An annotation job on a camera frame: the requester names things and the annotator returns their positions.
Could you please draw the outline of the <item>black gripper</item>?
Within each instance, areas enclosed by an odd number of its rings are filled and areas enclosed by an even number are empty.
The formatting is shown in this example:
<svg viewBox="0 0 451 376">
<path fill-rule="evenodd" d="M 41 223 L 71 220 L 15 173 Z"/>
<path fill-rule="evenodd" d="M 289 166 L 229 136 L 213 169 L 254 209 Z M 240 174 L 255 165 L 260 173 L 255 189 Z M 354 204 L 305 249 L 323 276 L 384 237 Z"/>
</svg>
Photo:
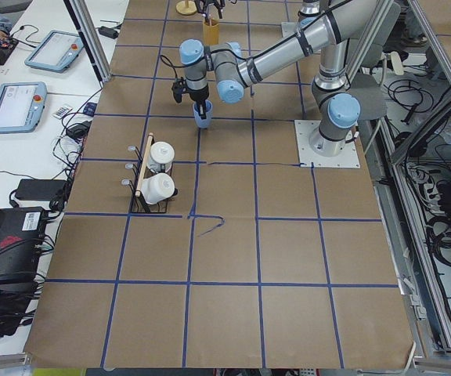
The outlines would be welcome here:
<svg viewBox="0 0 451 376">
<path fill-rule="evenodd" d="M 204 113 L 207 114 L 209 112 L 209 100 L 207 100 L 209 97 L 209 88 L 201 88 L 198 90 L 188 88 L 187 93 L 191 100 L 195 102 L 195 115 L 197 117 L 200 118 L 203 115 L 203 107 L 201 104 L 204 102 Z"/>
<path fill-rule="evenodd" d="M 208 11 L 209 6 L 214 6 L 218 9 L 219 19 L 223 19 L 223 9 L 226 5 L 224 0 L 195 0 L 195 5 L 198 9 L 202 9 L 202 15 L 205 22 L 210 21 L 210 13 Z"/>
</svg>

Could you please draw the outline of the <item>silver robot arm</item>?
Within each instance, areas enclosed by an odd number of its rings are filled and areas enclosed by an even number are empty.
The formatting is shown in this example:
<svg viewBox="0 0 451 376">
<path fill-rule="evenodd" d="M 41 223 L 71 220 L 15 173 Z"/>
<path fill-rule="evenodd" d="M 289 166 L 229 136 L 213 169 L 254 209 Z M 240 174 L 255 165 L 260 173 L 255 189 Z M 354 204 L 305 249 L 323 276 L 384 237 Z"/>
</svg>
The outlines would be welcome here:
<svg viewBox="0 0 451 376">
<path fill-rule="evenodd" d="M 211 19 L 210 8 L 216 8 L 218 18 L 222 19 L 222 10 L 226 7 L 226 2 L 223 0 L 194 0 L 197 12 L 204 16 L 206 21 Z M 298 22 L 313 20 L 320 14 L 319 1 L 303 0 L 300 9 L 298 10 Z"/>
<path fill-rule="evenodd" d="M 336 156 L 362 111 L 359 101 L 344 90 L 351 80 L 345 66 L 346 43 L 365 28 L 376 8 L 375 1 L 332 2 L 315 17 L 297 23 L 285 38 L 249 57 L 243 57 L 239 45 L 233 42 L 204 45 L 196 39 L 185 40 L 179 46 L 185 75 L 172 85 L 174 99 L 181 102 L 183 95 L 189 95 L 197 116 L 204 120 L 209 97 L 207 73 L 214 72 L 221 100 L 237 103 L 243 99 L 245 89 L 320 52 L 312 93 L 322 119 L 308 143 L 319 155 Z"/>
</svg>

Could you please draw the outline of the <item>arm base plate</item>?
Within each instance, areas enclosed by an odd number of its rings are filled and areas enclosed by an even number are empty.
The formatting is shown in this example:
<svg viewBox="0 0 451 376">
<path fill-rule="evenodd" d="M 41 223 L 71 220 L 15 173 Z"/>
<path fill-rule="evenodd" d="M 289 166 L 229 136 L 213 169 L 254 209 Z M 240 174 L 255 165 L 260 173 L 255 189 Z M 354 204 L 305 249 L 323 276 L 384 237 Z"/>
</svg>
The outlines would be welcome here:
<svg viewBox="0 0 451 376">
<path fill-rule="evenodd" d="M 320 134 L 319 123 L 294 121 L 299 164 L 307 168 L 360 168 L 352 130 L 341 141 L 329 141 Z"/>
<path fill-rule="evenodd" d="M 293 34 L 301 32 L 301 25 L 299 22 L 282 22 L 281 23 L 282 37 L 287 38 Z"/>
</svg>

